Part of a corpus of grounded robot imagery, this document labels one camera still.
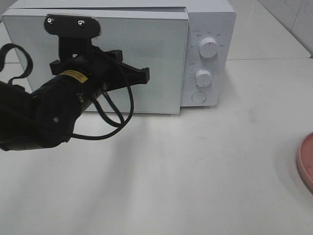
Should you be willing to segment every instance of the power knob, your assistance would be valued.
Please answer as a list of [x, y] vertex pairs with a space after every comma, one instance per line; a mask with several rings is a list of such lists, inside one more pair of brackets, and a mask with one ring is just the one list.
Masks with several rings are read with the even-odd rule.
[[211, 58], [216, 55], [219, 44], [216, 39], [212, 37], [203, 38], [199, 42], [199, 53], [203, 58]]
[[212, 83], [212, 74], [209, 70], [199, 70], [195, 74], [195, 81], [198, 87], [207, 87]]

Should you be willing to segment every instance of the white table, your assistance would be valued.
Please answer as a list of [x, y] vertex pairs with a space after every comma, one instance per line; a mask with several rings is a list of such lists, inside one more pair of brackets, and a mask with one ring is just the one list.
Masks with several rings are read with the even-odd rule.
[[[9, 71], [18, 65], [7, 65]], [[105, 141], [1, 152], [2, 235], [311, 235], [295, 158], [313, 60], [228, 61], [214, 108], [139, 115]], [[109, 131], [83, 114], [75, 132]]]
[[[237, 12], [237, 20], [228, 60], [311, 56], [257, 0], [229, 1]], [[0, 33], [0, 46], [10, 42], [3, 23], [0, 23]], [[19, 60], [10, 52], [7, 62]]]

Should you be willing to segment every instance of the yellow label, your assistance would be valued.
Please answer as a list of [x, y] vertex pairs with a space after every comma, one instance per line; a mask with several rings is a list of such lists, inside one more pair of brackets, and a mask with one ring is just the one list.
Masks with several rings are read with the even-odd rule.
[[63, 73], [60, 75], [67, 75], [75, 78], [77, 81], [80, 83], [84, 83], [88, 80], [88, 78], [83, 75], [81, 72], [75, 71], [75, 70], [65, 70]]

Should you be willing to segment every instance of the knob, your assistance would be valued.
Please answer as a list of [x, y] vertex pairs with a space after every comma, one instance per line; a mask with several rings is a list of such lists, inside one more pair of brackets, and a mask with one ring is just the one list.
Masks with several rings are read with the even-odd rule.
[[209, 70], [199, 70], [195, 74], [195, 81], [198, 87], [207, 87], [212, 82], [212, 75]]
[[216, 55], [218, 47], [219, 44], [214, 38], [203, 38], [199, 43], [199, 53], [204, 58], [211, 58]]

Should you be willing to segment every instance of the microwave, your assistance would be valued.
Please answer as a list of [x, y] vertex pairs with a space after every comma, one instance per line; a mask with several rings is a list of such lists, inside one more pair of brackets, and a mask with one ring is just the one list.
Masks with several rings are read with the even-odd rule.
[[[227, 0], [18, 0], [2, 20], [12, 43], [33, 59], [27, 78], [33, 91], [53, 77], [49, 64], [58, 59], [58, 37], [44, 29], [48, 14], [92, 16], [101, 26], [93, 45], [122, 50], [126, 64], [150, 69], [147, 85], [132, 86], [135, 112], [179, 114], [180, 107], [218, 103], [236, 19]], [[126, 89], [109, 94], [120, 111], [129, 111]], [[111, 110], [105, 99], [99, 102]]]

